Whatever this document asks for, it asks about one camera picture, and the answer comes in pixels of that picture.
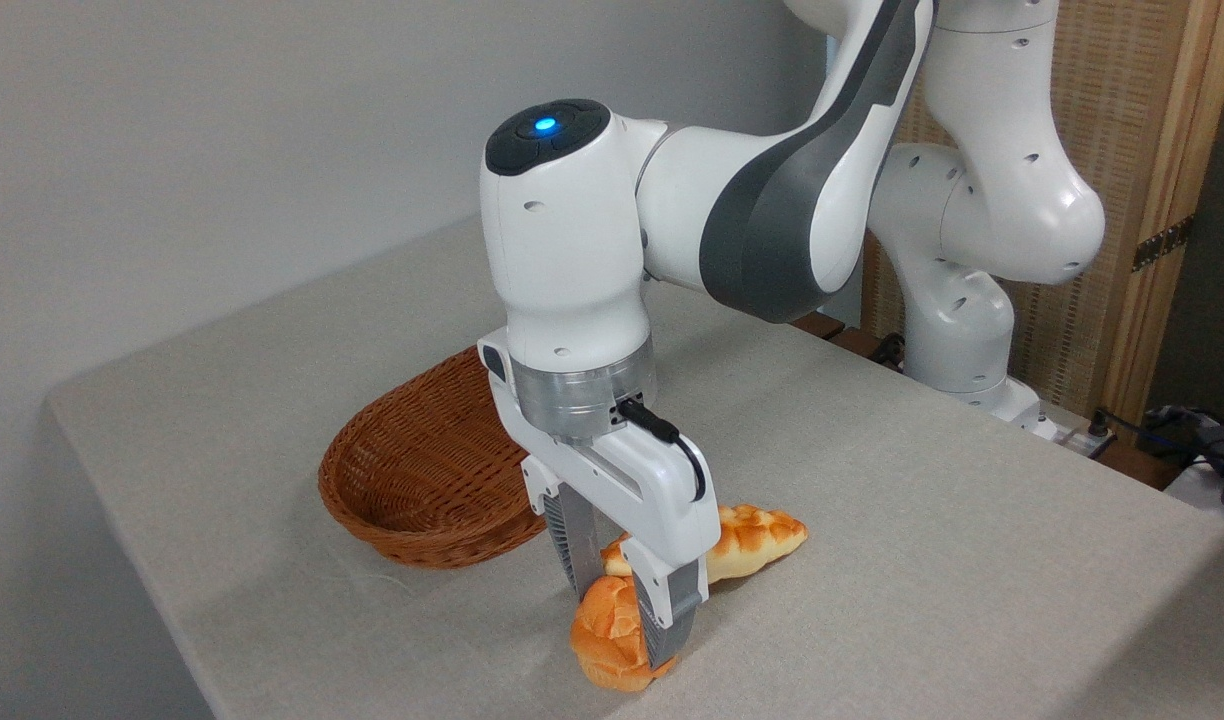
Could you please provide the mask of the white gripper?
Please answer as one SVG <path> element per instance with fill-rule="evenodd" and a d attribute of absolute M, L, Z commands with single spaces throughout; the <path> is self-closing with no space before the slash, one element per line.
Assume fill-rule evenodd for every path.
<path fill-rule="evenodd" d="M 548 373 L 517 362 L 503 331 L 479 340 L 490 392 L 521 460 L 531 509 L 542 516 L 568 583 L 584 600 L 603 577 L 602 512 L 630 534 L 647 660 L 657 670 L 690 636 L 707 601 L 703 555 L 720 528 L 703 452 L 654 416 L 650 347 L 588 372 Z"/>

